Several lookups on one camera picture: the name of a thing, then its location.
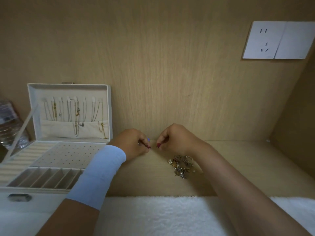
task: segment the wood grain panel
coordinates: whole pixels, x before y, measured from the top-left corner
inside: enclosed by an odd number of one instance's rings
[[[315,180],[267,142],[210,141],[237,170],[268,196],[315,198]],[[156,147],[124,163],[107,196],[213,196],[202,171],[174,176],[173,156]]]
[[[315,53],[275,126],[271,142],[315,178]]]
[[[315,0],[1,0],[0,91],[110,84],[114,135],[172,123],[204,140],[265,140],[305,60],[242,60],[254,20],[315,20]]]

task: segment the bottle label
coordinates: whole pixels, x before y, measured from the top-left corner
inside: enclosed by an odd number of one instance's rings
[[[10,103],[0,106],[0,124],[4,124],[17,118],[18,116]]]

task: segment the forearm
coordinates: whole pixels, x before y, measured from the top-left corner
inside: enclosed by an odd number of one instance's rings
[[[125,160],[121,149],[102,148],[37,235],[92,235],[110,182]]]
[[[193,155],[239,235],[310,235],[212,146],[201,143]]]

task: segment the plastic water bottle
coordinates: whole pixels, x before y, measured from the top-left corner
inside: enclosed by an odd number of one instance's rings
[[[9,150],[12,146],[14,138],[21,129],[22,124],[10,101],[0,99],[0,143],[6,149]],[[15,147],[15,151],[26,147],[29,143],[29,136],[24,131]]]

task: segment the person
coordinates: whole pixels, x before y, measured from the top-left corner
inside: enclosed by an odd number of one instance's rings
[[[297,221],[230,165],[210,144],[172,124],[157,139],[161,151],[191,156],[223,202],[238,235],[310,235]],[[42,235],[92,235],[110,182],[124,161],[151,148],[145,134],[128,129],[92,159],[67,197],[43,225]]]

